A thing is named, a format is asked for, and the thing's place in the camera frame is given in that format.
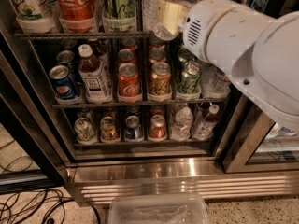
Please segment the yellow taped gripper finger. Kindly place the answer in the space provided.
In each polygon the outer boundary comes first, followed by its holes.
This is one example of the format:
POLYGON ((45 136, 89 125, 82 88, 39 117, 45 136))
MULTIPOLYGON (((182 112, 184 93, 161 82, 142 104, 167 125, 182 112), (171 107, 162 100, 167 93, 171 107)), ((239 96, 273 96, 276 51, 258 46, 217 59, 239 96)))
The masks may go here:
POLYGON ((179 2, 158 0, 157 20, 170 35, 177 35, 188 11, 189 9, 179 2))

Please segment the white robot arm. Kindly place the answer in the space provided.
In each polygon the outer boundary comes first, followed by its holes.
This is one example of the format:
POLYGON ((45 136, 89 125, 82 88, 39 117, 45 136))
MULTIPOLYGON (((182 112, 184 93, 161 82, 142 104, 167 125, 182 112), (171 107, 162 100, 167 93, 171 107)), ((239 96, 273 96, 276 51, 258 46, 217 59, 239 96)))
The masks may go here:
POLYGON ((158 1, 158 22, 186 49, 217 66, 273 121, 299 129, 299 12, 278 19, 231 0, 190 7, 158 1))

